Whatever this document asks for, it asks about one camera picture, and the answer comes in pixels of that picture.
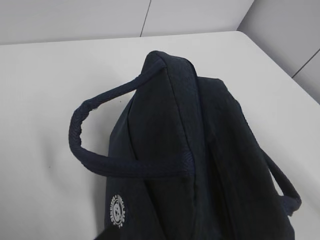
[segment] dark fabric bag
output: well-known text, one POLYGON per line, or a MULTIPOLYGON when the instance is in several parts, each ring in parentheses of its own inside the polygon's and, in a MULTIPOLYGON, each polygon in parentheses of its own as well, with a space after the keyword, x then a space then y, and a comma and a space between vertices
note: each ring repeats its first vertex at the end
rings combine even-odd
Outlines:
POLYGON ((84 101, 69 145, 86 168, 108 177, 97 239, 295 239, 288 216, 300 196, 259 147, 224 83, 198 77, 184 58, 153 51, 136 79, 84 101), (82 148, 89 112, 133 90, 108 157, 82 148))

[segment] embroidered badge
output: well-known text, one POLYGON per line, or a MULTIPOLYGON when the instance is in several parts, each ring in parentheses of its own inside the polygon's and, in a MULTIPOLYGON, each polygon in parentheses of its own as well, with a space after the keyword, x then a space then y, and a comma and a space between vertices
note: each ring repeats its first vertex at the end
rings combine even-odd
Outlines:
POLYGON ((114 195, 110 204, 110 218, 113 225, 117 225, 119 228, 123 226, 125 222, 125 205, 120 195, 114 195))

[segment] white logo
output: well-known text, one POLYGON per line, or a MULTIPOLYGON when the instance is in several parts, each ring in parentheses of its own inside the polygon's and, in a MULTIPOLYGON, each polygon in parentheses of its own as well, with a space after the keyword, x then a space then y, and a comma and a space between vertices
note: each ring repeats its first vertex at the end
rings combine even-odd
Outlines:
POLYGON ((110 218, 113 225, 117 225, 119 228, 121 228, 125 222, 125 214, 125 205, 121 196, 113 196, 110 204, 110 218))

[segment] top handle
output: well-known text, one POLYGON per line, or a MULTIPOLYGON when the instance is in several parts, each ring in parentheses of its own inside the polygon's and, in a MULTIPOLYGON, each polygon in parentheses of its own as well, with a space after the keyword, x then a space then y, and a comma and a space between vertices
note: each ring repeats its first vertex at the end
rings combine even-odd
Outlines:
POLYGON ((73 155, 87 169, 102 176, 120 178, 162 178, 195 174, 194 160, 190 151, 181 152, 181 154, 159 159, 155 162, 107 157, 81 147, 81 125, 91 110, 114 98, 136 90, 165 67, 166 64, 163 60, 158 59, 148 70, 142 72, 134 80, 84 101, 74 111, 69 127, 69 146, 73 155))

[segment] white background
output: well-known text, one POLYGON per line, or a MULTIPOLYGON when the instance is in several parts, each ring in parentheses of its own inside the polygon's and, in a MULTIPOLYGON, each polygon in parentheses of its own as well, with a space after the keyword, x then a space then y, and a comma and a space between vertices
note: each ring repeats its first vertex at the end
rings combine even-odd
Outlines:
MULTIPOLYGON (((135 78, 152 50, 185 57, 199 76, 225 82, 301 194, 291 218, 296 239, 317 239, 320 107, 240 32, 0 46, 0 239, 89 240, 103 229, 105 178, 70 152, 70 118, 82 101, 135 78)), ((107 154, 129 99, 90 114, 84 147, 107 154)))

